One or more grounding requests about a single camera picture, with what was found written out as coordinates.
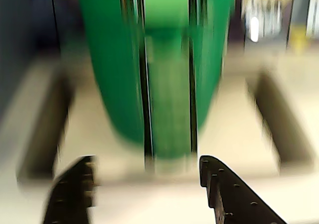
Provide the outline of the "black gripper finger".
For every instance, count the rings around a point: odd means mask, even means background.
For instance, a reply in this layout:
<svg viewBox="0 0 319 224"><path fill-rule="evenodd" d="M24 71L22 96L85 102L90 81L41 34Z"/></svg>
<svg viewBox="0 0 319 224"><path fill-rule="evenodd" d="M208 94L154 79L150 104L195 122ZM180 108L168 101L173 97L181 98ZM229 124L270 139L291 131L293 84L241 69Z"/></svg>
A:
<svg viewBox="0 0 319 224"><path fill-rule="evenodd" d="M206 189L208 206L217 224L284 224L236 173L219 159L199 159L200 185Z"/></svg>
<svg viewBox="0 0 319 224"><path fill-rule="evenodd" d="M89 224L88 208L93 207L94 158L80 157L61 174L52 188L43 222L45 224Z"/></svg>

